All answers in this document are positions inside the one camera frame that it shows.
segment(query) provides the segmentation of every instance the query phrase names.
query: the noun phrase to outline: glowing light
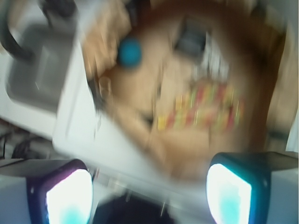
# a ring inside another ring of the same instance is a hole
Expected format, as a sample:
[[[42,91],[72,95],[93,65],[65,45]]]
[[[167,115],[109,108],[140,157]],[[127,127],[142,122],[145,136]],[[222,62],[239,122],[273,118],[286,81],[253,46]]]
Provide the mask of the glowing light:
[[[91,175],[78,169],[47,192],[50,224],[86,224],[93,203]]]
[[[252,187],[221,164],[207,174],[206,194],[211,214],[218,224],[249,222]]]

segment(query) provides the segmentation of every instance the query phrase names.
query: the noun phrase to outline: blue ball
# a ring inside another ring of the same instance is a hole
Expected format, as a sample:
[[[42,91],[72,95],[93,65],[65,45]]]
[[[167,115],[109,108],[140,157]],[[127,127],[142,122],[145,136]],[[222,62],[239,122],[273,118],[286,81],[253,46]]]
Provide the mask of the blue ball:
[[[141,45],[137,39],[127,38],[120,43],[118,59],[122,66],[133,68],[140,64],[142,58]]]

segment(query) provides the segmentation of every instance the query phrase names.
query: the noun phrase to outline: cardboard box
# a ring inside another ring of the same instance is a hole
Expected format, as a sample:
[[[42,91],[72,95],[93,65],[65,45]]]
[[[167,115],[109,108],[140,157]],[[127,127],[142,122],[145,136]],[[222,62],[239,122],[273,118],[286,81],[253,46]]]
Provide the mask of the cardboard box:
[[[142,46],[140,66],[125,69],[114,56],[113,66],[107,63],[105,69],[93,71],[97,78],[111,80],[105,111],[165,177],[204,179],[216,153],[263,151],[267,127],[291,128],[298,107],[298,58],[291,35],[237,10],[237,5],[231,7],[233,2],[165,0],[128,34]],[[227,83],[244,99],[243,119],[233,130],[193,125],[162,131],[157,128],[159,116],[171,113],[175,99],[191,88],[194,61],[172,47],[186,16],[209,28],[230,67]],[[91,36],[86,45],[98,44]],[[86,72],[90,77],[91,70]]]

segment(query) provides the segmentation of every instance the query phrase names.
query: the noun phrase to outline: black cable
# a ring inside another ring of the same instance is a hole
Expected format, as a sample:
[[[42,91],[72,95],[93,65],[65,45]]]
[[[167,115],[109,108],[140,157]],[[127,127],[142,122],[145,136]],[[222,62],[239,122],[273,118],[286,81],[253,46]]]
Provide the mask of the black cable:
[[[7,137],[4,138],[4,143],[3,143],[3,154],[1,159],[5,159],[5,145],[6,145]]]
[[[14,147],[12,159],[26,159],[26,155],[30,150],[30,144],[33,140],[43,139],[41,137],[33,137],[22,141]]]
[[[8,138],[14,133],[14,131],[10,131],[7,132],[5,134],[0,134],[0,141],[4,138],[4,142],[3,142],[3,152],[2,152],[2,156],[0,156],[0,160],[5,159],[5,147],[6,147],[6,142],[8,140]]]

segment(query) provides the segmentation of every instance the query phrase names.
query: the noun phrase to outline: white surface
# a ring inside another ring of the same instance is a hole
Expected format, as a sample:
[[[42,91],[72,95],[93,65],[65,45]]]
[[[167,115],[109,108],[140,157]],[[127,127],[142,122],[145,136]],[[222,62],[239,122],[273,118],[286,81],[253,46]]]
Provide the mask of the white surface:
[[[286,144],[286,151],[298,153],[298,110]]]

